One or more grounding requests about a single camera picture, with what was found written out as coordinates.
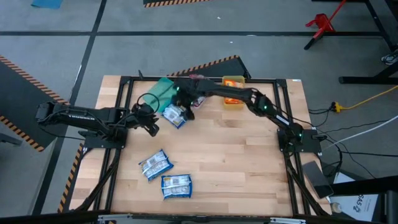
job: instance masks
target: wooden table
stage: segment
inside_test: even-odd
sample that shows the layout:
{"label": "wooden table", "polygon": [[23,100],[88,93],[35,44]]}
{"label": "wooden table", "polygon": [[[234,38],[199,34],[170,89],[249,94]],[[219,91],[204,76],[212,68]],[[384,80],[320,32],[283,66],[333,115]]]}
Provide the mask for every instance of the wooden table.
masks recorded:
{"label": "wooden table", "polygon": [[[96,108],[114,106],[120,78],[103,78]],[[131,106],[154,84],[135,81]],[[287,80],[287,84],[293,115],[309,121],[301,81]],[[274,101],[271,84],[253,83],[246,86],[258,88]],[[181,129],[160,118],[157,122],[160,131],[156,137],[151,137],[142,128],[129,131],[126,147],[121,153],[111,211],[291,216],[287,175],[277,142],[277,126],[267,118],[253,115],[246,107],[240,111],[226,111],[222,98],[218,96],[206,99],[195,112],[195,117],[196,120],[189,121]],[[163,200],[161,178],[148,183],[142,174],[138,163],[160,149],[174,164],[174,168],[166,172],[167,175],[191,174],[192,198]],[[81,161],[70,209],[79,206],[98,183],[103,157],[104,149],[94,149]],[[301,158],[303,164],[309,161],[319,164],[314,154],[301,153]],[[107,191],[106,186],[100,208],[104,207]],[[302,213],[297,186],[296,194]],[[318,201],[323,209],[330,212],[325,199]]]}

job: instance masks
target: black table leg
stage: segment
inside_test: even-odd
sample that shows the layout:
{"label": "black table leg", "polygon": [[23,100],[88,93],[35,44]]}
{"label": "black table leg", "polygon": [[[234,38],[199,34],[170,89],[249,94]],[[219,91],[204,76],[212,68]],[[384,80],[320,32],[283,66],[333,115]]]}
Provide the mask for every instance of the black table leg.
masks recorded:
{"label": "black table leg", "polygon": [[338,81],[342,84],[398,85],[398,78],[389,78],[395,72],[398,72],[398,62],[393,63],[373,77],[339,77]]}

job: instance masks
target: red object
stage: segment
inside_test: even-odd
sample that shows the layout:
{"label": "red object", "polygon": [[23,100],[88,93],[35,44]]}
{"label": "red object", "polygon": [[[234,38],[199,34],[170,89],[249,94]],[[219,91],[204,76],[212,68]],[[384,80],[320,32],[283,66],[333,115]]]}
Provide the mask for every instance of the red object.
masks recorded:
{"label": "red object", "polygon": [[333,28],[333,26],[331,25],[330,22],[334,18],[334,16],[336,15],[336,13],[341,9],[341,7],[343,6],[343,4],[346,1],[347,0],[342,0],[340,2],[340,4],[338,5],[337,9],[331,15],[330,19],[328,19],[328,17],[324,13],[317,14],[313,21],[311,21],[311,22],[309,22],[308,24],[305,25],[306,27],[309,27],[309,26],[311,26],[311,25],[313,25],[315,23],[319,27],[318,32],[313,36],[314,39],[317,39],[325,31],[327,31],[327,32],[336,32],[335,28]]}
{"label": "red object", "polygon": [[329,22],[328,16],[326,14],[324,14],[324,13],[317,14],[315,16],[315,19],[313,21],[307,23],[305,26],[306,27],[310,27],[314,23],[318,26],[319,29],[322,29],[322,27],[325,26],[325,31],[327,31],[327,32],[336,32],[335,28],[333,28],[333,26]]}

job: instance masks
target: blue snack package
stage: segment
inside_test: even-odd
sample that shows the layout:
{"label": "blue snack package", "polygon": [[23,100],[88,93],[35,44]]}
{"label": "blue snack package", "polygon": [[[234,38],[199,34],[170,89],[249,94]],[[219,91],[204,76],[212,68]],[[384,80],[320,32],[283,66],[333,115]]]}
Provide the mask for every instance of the blue snack package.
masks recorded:
{"label": "blue snack package", "polygon": [[160,174],[173,168],[173,164],[161,149],[152,157],[138,163],[141,166],[142,173],[148,178],[148,181],[155,179]]}
{"label": "blue snack package", "polygon": [[188,197],[192,195],[192,180],[189,174],[163,175],[162,176],[163,199],[174,197]]}
{"label": "blue snack package", "polygon": [[184,118],[181,116],[181,112],[183,112],[182,108],[170,104],[164,109],[162,116],[179,129],[186,123]]}

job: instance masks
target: yellow and black striped tape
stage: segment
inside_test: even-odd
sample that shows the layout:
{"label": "yellow and black striped tape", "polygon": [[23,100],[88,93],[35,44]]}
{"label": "yellow and black striped tape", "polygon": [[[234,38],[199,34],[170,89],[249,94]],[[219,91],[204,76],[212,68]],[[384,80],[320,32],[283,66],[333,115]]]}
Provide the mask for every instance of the yellow and black striped tape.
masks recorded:
{"label": "yellow and black striped tape", "polygon": [[238,55],[233,55],[233,56],[229,56],[229,57],[226,57],[226,58],[218,59],[218,60],[215,60],[215,61],[212,61],[212,62],[209,62],[209,63],[205,63],[203,65],[198,65],[198,66],[195,66],[195,67],[192,67],[192,68],[189,68],[189,69],[181,70],[181,71],[178,71],[178,72],[173,72],[173,73],[171,73],[169,75],[166,75],[166,76],[168,76],[168,77],[176,77],[176,76],[179,76],[179,75],[184,75],[184,74],[193,72],[195,70],[206,68],[206,67],[209,67],[209,66],[212,66],[212,65],[216,65],[216,64],[221,63],[221,62],[225,62],[227,60],[235,59],[235,58],[239,58],[239,56]]}
{"label": "yellow and black striped tape", "polygon": [[4,116],[0,115],[0,121],[3,122],[11,131],[14,131],[18,136],[20,136],[23,140],[28,142],[34,149],[38,150],[39,152],[44,150],[43,146],[40,146],[37,142],[31,139],[25,132],[15,126],[11,121],[9,121]]}
{"label": "yellow and black striped tape", "polygon": [[[45,85],[41,84],[41,82],[37,81],[34,77],[29,75],[27,72],[23,71],[21,68],[19,68],[15,64],[13,64],[11,61],[6,59],[2,55],[0,55],[0,62],[7,65],[9,68],[13,69],[16,73],[18,73],[20,76],[22,76],[27,81],[29,81],[33,86],[36,86],[38,89],[43,91],[45,94],[47,94],[48,96],[53,98],[58,103],[65,103],[66,105],[69,105],[69,103],[66,100],[61,98],[54,91],[50,90]],[[27,141],[34,149],[38,150],[39,152],[44,150],[43,146],[40,146],[37,142],[35,142],[33,139],[31,139],[27,134],[25,134],[21,129],[19,129],[17,126],[15,126],[15,124],[12,124],[8,119],[6,119],[1,114],[0,114],[0,121],[3,122],[9,129],[14,131],[17,135],[19,135],[25,141]]]}
{"label": "yellow and black striped tape", "polygon": [[144,7],[158,7],[158,6],[172,6],[176,4],[186,4],[186,3],[195,3],[195,2],[205,2],[211,0],[169,0],[169,1],[159,1],[159,2],[151,2],[144,4]]}
{"label": "yellow and black striped tape", "polygon": [[17,65],[13,64],[10,62],[8,59],[0,55],[0,62],[3,64],[7,65],[9,68],[13,69],[16,73],[18,73],[20,76],[25,78],[27,81],[29,81],[32,85],[36,86],[36,88],[42,90],[45,94],[53,98],[55,101],[58,103],[65,103],[66,105],[69,105],[69,103],[61,98],[58,94],[56,94],[54,91],[50,90],[47,88],[44,84],[36,80],[34,77],[29,75],[27,72],[23,71],[21,68],[19,68]]}
{"label": "yellow and black striped tape", "polygon": [[58,206],[58,211],[57,211],[58,213],[62,213],[62,211],[63,211],[63,209],[65,207],[65,203],[66,203],[67,198],[68,198],[68,194],[69,194],[69,191],[70,191],[70,186],[71,186],[71,184],[73,182],[73,178],[74,178],[75,175],[77,175],[76,174],[76,169],[77,169],[78,163],[80,162],[80,158],[83,155],[83,145],[84,145],[84,142],[81,142],[80,145],[79,145],[79,149],[76,152],[75,160],[73,161],[72,169],[70,170],[70,173],[69,173],[69,176],[68,176],[68,179],[67,179],[67,184],[65,185],[65,190],[62,193],[60,205]]}

